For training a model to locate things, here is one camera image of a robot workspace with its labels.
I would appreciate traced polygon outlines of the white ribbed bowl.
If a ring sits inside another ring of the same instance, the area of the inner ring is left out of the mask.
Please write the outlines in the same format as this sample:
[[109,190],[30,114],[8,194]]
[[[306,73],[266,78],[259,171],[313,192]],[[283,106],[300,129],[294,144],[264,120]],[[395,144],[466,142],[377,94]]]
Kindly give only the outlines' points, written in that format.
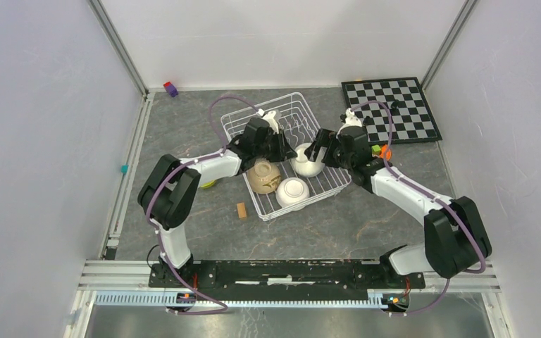
[[290,160],[296,174],[303,177],[315,177],[325,168],[325,164],[319,161],[311,161],[305,155],[305,151],[311,146],[311,142],[300,144],[295,148],[297,156]]

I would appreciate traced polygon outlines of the beige ceramic bowl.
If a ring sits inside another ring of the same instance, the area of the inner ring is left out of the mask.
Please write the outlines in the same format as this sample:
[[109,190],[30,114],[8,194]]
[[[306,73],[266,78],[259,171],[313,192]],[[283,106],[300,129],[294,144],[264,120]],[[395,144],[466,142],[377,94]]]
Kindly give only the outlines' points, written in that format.
[[247,181],[253,193],[270,194],[278,188],[282,175],[276,164],[258,159],[247,171]]

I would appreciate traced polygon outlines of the yellow bowl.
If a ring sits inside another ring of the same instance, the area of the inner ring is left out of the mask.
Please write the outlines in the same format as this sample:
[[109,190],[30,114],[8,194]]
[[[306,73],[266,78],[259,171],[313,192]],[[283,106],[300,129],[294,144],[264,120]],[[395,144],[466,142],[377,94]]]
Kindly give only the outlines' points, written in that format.
[[204,183],[203,185],[201,185],[200,187],[202,189],[208,189],[212,186],[214,186],[216,184],[217,180],[211,180],[210,182],[207,182],[207,183]]

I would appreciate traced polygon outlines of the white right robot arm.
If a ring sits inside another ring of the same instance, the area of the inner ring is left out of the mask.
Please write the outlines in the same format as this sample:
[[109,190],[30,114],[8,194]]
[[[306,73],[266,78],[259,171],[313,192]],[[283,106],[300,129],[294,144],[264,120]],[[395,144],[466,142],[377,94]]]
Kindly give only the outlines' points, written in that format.
[[405,176],[377,155],[360,127],[322,129],[304,154],[311,161],[347,170],[354,184],[392,202],[423,226],[422,244],[385,255],[388,262],[378,269],[385,286],[397,287],[411,273],[436,272],[450,279],[461,272],[485,271],[492,246],[470,198],[438,194]]

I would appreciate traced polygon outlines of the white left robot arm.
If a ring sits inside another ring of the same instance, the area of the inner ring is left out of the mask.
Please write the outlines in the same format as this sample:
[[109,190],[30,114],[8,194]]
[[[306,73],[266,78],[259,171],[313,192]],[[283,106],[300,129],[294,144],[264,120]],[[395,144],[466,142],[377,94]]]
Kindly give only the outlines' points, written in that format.
[[242,133],[213,153],[184,159],[162,156],[141,189],[138,204],[159,239],[168,280],[176,287],[192,281],[193,268],[187,263],[192,253],[183,223],[201,184],[241,175],[260,158],[277,163],[295,157],[278,123],[261,117],[251,118]]

